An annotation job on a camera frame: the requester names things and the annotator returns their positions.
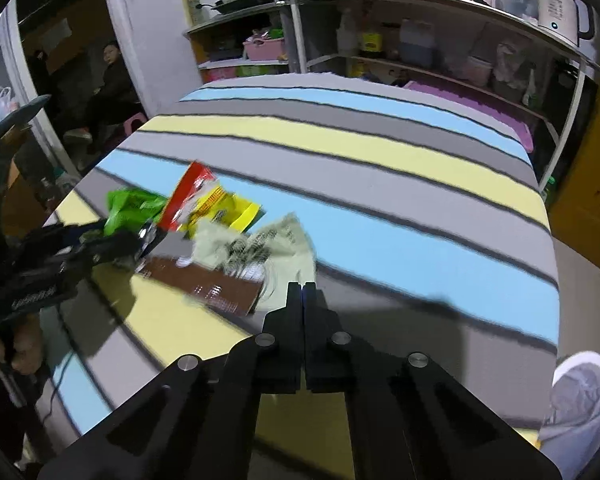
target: person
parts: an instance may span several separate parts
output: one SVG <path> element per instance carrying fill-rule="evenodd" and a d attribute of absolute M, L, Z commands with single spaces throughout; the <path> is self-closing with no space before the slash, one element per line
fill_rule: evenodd
<path fill-rule="evenodd" d="M 13 370 L 23 375 L 33 375 L 42 366 L 43 337 L 38 314 L 23 316 L 13 324 Z M 0 339 L 0 362 L 4 362 L 4 343 Z M 14 463 L 22 456 L 25 428 L 18 410 L 0 380 L 0 449 Z"/>
<path fill-rule="evenodd" d="M 108 65 L 102 76 L 104 85 L 94 91 L 84 113 L 86 130 L 94 144 L 102 142 L 99 129 L 103 124 L 121 123 L 142 111 L 118 42 L 109 41 L 103 56 Z"/>
<path fill-rule="evenodd" d="M 54 117 L 60 112 L 58 86 L 46 67 L 47 59 L 48 55 L 44 50 L 36 50 L 33 56 L 27 57 L 27 67 L 29 67 L 29 73 L 38 94 L 51 95 L 51 99 L 45 105 L 45 112 L 49 117 Z"/>

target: green snack bag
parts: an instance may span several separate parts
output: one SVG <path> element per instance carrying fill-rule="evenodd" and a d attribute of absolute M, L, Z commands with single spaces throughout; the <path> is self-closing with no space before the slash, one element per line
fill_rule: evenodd
<path fill-rule="evenodd" d="M 167 199 L 144 189 L 126 188 L 107 193 L 109 218 L 104 225 L 104 235 L 112 235 L 120 228 L 138 232 L 148 220 L 158 220 Z"/>

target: electric kettle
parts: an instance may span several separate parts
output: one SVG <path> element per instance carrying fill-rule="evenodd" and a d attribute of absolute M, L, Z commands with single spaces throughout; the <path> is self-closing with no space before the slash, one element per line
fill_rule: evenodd
<path fill-rule="evenodd" d="M 538 0 L 538 25 L 547 32 L 578 46 L 580 38 L 592 40 L 596 33 L 593 8 L 586 0 L 580 0 L 587 6 L 589 30 L 580 30 L 580 17 L 576 0 Z"/>

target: wooden cabinet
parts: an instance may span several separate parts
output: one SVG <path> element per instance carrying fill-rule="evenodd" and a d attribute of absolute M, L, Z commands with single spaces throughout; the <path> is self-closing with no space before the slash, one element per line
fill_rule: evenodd
<path fill-rule="evenodd" d="M 558 240 L 600 268 L 600 90 L 589 131 L 549 219 Z"/>

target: striped bedsheet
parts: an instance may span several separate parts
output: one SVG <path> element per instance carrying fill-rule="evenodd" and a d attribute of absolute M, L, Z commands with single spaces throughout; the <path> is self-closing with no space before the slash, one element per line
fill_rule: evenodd
<path fill-rule="evenodd" d="M 538 183 L 510 127 L 436 96 L 330 74 L 217 81 L 109 154 L 57 219 L 106 216 L 106 193 L 122 186 L 170 195 L 192 160 L 261 204 L 258 226 L 296 213 L 315 246 L 317 285 L 346 330 L 382 351 L 430 354 L 511 425 L 538 429 L 555 367 L 558 276 Z M 50 424 L 65 441 L 181 354 L 224 354 L 263 321 L 219 317 L 106 266 L 62 312 L 43 320 L 54 380 L 64 373 L 61 420 Z M 295 436 L 272 422 L 273 404 L 261 406 L 262 439 L 350 476 L 341 398 L 325 396 L 313 414 L 289 409 L 307 425 Z M 328 436 L 309 428 L 336 415 L 344 422 Z"/>

